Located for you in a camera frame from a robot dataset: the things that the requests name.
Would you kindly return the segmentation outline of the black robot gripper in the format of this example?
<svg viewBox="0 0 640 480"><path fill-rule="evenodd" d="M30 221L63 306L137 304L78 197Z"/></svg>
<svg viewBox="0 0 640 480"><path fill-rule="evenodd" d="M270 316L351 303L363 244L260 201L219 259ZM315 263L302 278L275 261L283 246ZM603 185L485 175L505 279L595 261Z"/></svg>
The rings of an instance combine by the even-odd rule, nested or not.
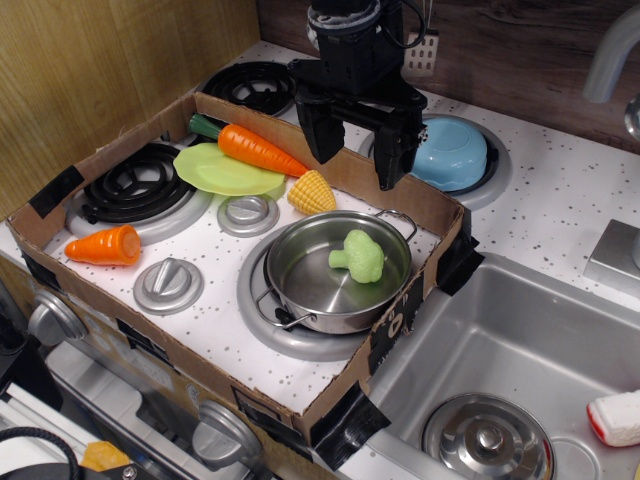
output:
<svg viewBox="0 0 640 480"><path fill-rule="evenodd" d="M425 140L426 97L401 76L404 54L378 27L317 34L320 57L296 59L296 110L313 157L325 164L344 147L343 122L381 126L374 134L379 187L393 189L410 173Z"/></svg>

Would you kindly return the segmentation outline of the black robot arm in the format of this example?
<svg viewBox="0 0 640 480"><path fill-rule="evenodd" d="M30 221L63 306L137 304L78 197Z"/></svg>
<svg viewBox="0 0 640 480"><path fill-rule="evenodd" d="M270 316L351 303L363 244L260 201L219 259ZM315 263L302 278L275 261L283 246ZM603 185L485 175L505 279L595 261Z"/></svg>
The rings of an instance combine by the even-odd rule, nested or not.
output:
<svg viewBox="0 0 640 480"><path fill-rule="evenodd" d="M374 162L381 190L410 173L425 139L426 97L401 70L410 48L403 34L400 1L314 1L307 25L317 60L293 60L298 120L313 157L321 164L344 146L345 124L374 134Z"/></svg>

